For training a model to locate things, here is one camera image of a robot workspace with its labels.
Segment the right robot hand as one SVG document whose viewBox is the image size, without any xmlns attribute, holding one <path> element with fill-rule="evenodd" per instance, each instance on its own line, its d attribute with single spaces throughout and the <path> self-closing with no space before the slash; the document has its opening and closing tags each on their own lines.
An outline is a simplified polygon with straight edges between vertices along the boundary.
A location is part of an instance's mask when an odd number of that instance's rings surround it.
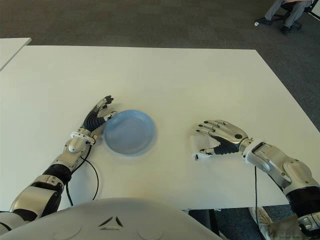
<svg viewBox="0 0 320 240">
<path fill-rule="evenodd" d="M 208 156 L 243 153 L 244 149 L 252 143 L 242 129 L 224 120 L 205 120 L 198 125 L 196 132 L 219 142 L 218 146 L 200 150 L 201 154 Z"/>
</svg>

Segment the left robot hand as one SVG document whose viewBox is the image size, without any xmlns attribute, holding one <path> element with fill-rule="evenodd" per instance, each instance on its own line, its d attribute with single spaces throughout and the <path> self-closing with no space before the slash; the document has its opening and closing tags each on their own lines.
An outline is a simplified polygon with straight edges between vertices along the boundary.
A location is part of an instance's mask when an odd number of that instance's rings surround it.
<svg viewBox="0 0 320 240">
<path fill-rule="evenodd" d="M 111 95 L 102 98 L 87 114 L 80 128 L 92 133 L 93 131 L 101 127 L 104 123 L 114 118 L 117 115 L 116 111 L 111 111 L 105 116 L 98 116 L 99 113 L 102 110 L 106 109 L 113 100 L 114 98 Z"/>
</svg>

